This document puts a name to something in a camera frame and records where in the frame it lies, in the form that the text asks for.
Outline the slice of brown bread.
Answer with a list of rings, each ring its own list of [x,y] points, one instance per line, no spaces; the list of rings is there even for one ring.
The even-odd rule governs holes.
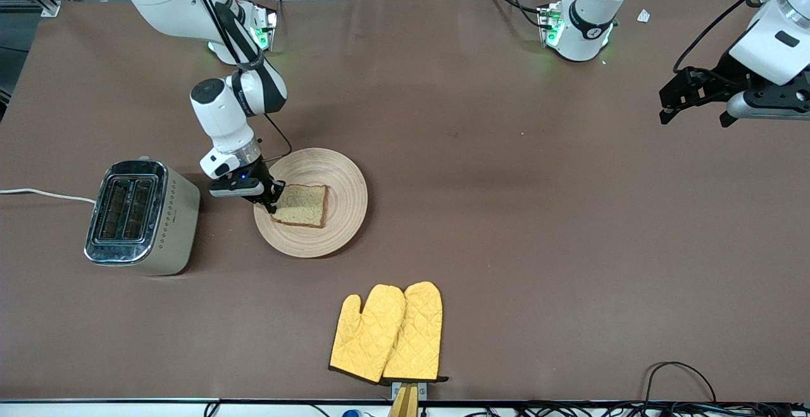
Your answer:
[[[327,185],[287,184],[271,218],[275,223],[293,227],[325,226]]]

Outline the round wooden plate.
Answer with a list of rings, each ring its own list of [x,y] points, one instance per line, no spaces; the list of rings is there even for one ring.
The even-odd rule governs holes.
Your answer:
[[[361,169],[350,158],[324,148],[307,148],[276,161],[270,172],[293,185],[326,187],[322,227],[278,223],[264,207],[254,220],[266,243],[293,258],[322,258],[349,244],[365,220],[368,188]]]

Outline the small metal edge bracket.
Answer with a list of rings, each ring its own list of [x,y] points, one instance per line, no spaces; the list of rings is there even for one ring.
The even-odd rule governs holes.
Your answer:
[[[402,393],[405,393],[406,395],[410,393],[411,395],[416,396],[417,401],[427,399],[427,382],[391,382],[389,388],[391,401],[396,400],[397,397],[399,397],[399,395]]]

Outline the brown table cover mat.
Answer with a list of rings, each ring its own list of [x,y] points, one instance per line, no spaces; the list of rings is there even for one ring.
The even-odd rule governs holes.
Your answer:
[[[204,193],[188,270],[143,277],[85,258],[89,203],[0,197],[0,399],[376,399],[328,370],[342,301],[431,281],[434,399],[635,400],[680,361],[724,401],[810,400],[810,122],[659,122],[731,3],[627,0],[569,63],[500,1],[286,2],[275,120],[363,172],[352,243],[290,258]]]

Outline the yellow quilted oven mitt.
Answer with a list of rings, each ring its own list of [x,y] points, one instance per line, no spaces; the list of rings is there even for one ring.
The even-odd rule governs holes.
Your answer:
[[[374,285],[367,299],[347,296],[333,336],[330,371],[362,382],[381,382],[406,306],[403,291],[394,285]]]
[[[406,308],[393,351],[382,378],[388,382],[448,382],[439,375],[444,308],[433,282],[419,282],[404,291]]]

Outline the beige chrome two-slot toaster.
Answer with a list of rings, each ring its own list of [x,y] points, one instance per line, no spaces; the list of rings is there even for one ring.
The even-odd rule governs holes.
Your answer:
[[[190,261],[199,221],[199,189],[162,161],[119,161],[105,172],[84,255],[136,275],[178,275]]]

